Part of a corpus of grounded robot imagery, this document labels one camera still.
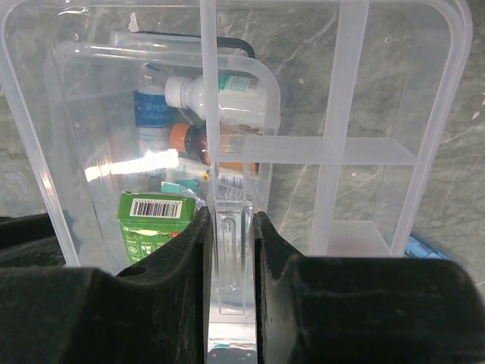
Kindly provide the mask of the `clear plastic divider tray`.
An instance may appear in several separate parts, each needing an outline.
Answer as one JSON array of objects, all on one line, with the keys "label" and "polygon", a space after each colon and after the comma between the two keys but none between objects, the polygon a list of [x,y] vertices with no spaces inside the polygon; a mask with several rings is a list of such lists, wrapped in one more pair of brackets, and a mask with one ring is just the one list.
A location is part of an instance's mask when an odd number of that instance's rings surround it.
[{"label": "clear plastic divider tray", "polygon": [[[306,255],[404,253],[471,47],[465,2],[3,1],[1,82],[48,213],[47,51],[114,31],[202,41],[217,322],[253,319],[257,212]],[[235,154],[220,148],[222,74],[267,95],[261,135]]]}]

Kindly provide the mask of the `clear plastic storage box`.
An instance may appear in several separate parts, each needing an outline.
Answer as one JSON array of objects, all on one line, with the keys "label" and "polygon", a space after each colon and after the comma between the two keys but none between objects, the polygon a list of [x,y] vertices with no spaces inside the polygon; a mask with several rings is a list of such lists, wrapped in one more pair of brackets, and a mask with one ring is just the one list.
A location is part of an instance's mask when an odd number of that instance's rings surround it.
[{"label": "clear plastic storage box", "polygon": [[202,76],[202,41],[178,33],[114,31],[105,44],[64,41],[43,66],[50,115],[42,138],[52,178],[49,214],[70,267],[116,273],[142,255],[126,248],[121,194],[155,193],[192,180],[205,199],[211,163],[204,146],[172,141],[182,125],[206,128],[190,108],[167,104],[169,77]]}]

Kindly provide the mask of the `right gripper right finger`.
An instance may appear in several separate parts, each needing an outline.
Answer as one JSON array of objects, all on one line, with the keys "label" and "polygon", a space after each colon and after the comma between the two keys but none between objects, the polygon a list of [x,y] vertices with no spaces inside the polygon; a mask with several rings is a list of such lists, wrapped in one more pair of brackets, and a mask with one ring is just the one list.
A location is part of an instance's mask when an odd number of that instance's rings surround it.
[{"label": "right gripper right finger", "polygon": [[439,259],[305,256],[257,213],[260,363],[480,363],[484,305]]}]

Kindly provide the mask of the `small blue-label vial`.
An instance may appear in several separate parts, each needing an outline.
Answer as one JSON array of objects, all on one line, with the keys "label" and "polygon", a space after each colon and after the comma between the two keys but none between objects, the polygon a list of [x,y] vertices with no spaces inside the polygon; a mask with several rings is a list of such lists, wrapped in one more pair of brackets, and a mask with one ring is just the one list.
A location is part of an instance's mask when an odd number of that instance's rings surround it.
[{"label": "small blue-label vial", "polygon": [[162,152],[170,148],[175,109],[167,104],[164,87],[167,77],[155,64],[145,63],[133,91],[134,118],[139,154]]}]

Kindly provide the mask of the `white medicine bottle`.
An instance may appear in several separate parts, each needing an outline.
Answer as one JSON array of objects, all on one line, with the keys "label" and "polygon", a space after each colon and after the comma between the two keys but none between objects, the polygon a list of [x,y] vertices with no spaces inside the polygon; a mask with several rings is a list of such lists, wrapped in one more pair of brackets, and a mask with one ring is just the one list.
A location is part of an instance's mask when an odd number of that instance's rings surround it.
[{"label": "white medicine bottle", "polygon": [[[190,109],[206,119],[203,77],[192,80],[172,76],[164,88],[166,103],[173,108]],[[253,77],[222,74],[218,77],[219,117],[228,124],[261,128],[267,109],[267,95],[260,81]]]}]

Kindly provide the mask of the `brown medicine bottle orange cap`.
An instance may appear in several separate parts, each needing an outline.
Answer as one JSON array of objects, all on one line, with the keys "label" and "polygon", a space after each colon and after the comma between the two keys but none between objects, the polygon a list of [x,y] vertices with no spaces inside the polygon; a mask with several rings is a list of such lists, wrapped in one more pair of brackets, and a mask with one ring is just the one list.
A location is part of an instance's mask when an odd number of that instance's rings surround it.
[{"label": "brown medicine bottle orange cap", "polygon": [[[240,152],[243,145],[242,135],[260,136],[258,129],[252,129],[244,124],[220,123],[221,151],[227,154]],[[201,163],[209,166],[208,137],[205,124],[176,123],[171,128],[170,146],[179,153],[185,153],[192,158],[197,157]]]}]

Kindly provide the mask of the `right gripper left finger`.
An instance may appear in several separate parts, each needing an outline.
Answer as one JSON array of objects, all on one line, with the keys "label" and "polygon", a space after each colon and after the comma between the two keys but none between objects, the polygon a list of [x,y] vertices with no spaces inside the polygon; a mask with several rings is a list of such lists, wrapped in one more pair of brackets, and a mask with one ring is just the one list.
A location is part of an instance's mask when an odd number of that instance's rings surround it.
[{"label": "right gripper left finger", "polygon": [[211,216],[143,260],[97,268],[1,271],[3,363],[204,363]]}]

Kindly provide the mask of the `teal-header plastic sachet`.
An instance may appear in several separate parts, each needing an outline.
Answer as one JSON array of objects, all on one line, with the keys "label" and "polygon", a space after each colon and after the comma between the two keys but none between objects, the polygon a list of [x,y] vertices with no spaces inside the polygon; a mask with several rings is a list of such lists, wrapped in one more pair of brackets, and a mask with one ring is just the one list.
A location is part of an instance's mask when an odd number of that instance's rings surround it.
[{"label": "teal-header plastic sachet", "polygon": [[162,193],[174,193],[183,196],[198,196],[200,191],[200,180],[195,178],[182,178],[175,182],[161,182]]}]

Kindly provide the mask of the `green medicine box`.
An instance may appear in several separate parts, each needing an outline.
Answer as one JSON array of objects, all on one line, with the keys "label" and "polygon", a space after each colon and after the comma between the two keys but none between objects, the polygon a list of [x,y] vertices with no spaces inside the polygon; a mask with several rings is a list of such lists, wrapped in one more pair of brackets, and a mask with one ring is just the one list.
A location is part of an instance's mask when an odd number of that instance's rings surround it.
[{"label": "green medicine box", "polygon": [[189,225],[196,200],[176,193],[123,192],[117,211],[131,265],[162,247]]}]

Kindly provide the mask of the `white tube packet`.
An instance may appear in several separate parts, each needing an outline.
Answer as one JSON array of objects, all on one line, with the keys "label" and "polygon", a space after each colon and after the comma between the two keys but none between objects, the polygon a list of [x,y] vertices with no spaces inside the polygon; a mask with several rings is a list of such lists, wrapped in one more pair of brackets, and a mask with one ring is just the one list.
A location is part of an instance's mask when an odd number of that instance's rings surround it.
[{"label": "white tube packet", "polygon": [[216,323],[208,327],[207,363],[258,362],[255,324]]}]

